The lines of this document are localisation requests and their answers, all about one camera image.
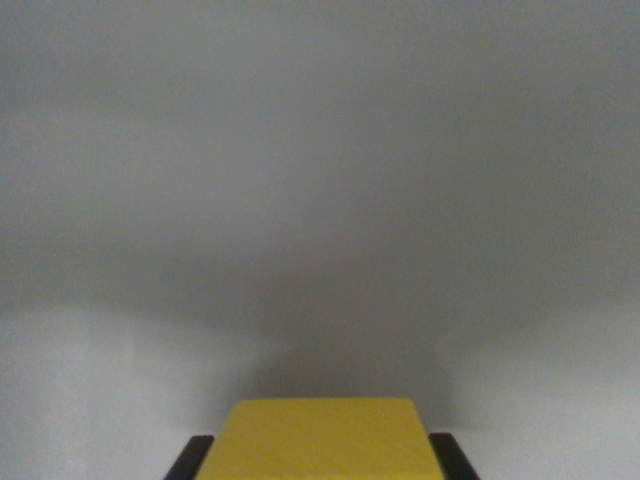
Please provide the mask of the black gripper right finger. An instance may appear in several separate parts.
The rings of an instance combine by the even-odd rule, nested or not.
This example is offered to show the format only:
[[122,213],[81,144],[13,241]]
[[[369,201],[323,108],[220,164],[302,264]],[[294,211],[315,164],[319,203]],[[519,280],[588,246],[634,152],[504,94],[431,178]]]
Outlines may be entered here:
[[453,434],[449,432],[433,432],[428,435],[428,438],[446,479],[480,479]]

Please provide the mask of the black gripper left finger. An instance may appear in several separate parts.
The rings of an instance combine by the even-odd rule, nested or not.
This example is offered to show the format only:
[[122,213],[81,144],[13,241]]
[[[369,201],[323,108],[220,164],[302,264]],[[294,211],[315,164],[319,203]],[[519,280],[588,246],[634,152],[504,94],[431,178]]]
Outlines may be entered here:
[[164,480],[193,480],[214,441],[214,435],[192,436],[171,465]]

